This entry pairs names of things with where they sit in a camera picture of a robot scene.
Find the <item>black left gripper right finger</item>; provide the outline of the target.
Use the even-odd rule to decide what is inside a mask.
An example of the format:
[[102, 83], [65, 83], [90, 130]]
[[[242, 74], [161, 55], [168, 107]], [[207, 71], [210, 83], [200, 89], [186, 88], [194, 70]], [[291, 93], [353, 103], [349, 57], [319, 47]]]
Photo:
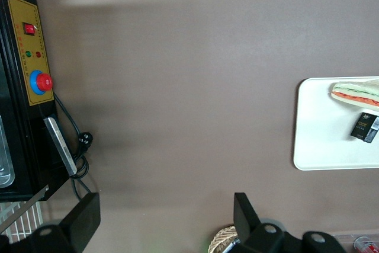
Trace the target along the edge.
[[234, 194], [233, 223], [241, 243], [247, 241], [252, 232], [261, 224], [245, 193]]

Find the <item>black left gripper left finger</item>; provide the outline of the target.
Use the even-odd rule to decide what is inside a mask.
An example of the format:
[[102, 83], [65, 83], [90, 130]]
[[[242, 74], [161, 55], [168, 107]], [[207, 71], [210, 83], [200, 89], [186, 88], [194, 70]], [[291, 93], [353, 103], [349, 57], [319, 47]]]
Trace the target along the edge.
[[74, 250], [84, 250], [101, 223], [99, 193], [88, 193], [60, 222]]

